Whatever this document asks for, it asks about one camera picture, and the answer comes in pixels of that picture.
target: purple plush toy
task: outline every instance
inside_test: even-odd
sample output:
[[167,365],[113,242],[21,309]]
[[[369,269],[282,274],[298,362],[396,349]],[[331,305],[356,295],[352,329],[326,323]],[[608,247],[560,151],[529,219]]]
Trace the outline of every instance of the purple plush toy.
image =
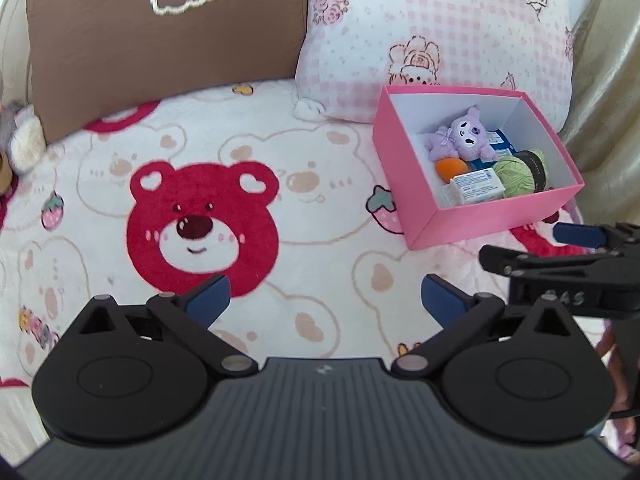
[[466,115],[451,123],[450,128],[441,126],[434,134],[427,134],[425,145],[432,162],[447,157],[461,158],[467,162],[476,158],[485,161],[497,158],[480,122],[480,110],[476,107],[469,108]]

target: green yarn ball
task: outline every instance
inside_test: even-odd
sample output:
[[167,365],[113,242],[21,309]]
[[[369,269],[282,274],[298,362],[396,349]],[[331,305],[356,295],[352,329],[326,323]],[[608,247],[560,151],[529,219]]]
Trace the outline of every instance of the green yarn ball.
[[[548,177],[549,172],[545,165],[545,155],[540,150],[529,150],[535,153],[542,167],[545,168],[545,174]],[[536,189],[536,183],[529,167],[515,156],[505,156],[494,164],[495,174],[498,176],[504,186],[504,197],[512,198],[514,196],[532,194]]]

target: gray ribbed panel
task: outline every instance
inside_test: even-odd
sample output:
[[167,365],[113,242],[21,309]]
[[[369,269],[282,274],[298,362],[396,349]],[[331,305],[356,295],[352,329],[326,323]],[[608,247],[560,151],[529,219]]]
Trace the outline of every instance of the gray ribbed panel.
[[451,418],[427,384],[382,367],[270,359],[255,377],[221,383],[171,434],[127,449],[55,440],[19,471],[28,480],[619,480],[628,472],[592,439],[553,449],[486,440]]

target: blue package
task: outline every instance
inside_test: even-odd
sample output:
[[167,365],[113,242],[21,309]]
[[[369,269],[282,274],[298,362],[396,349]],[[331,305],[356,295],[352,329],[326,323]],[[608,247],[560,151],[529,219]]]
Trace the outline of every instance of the blue package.
[[[516,152],[513,145],[509,142],[509,139],[507,139],[501,130],[487,132],[486,136],[489,139],[489,144],[498,154],[498,160],[504,156],[513,155]],[[476,160],[472,160],[470,164],[474,168],[474,171],[479,171],[492,167],[496,162],[497,160],[482,160],[481,158],[476,158]]]

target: pink checkered pillow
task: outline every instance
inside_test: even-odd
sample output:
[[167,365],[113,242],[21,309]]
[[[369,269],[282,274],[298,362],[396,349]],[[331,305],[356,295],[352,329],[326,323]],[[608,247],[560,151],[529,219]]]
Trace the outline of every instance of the pink checkered pillow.
[[559,130],[571,73],[567,0],[309,0],[296,114],[371,122],[385,84],[502,87]]

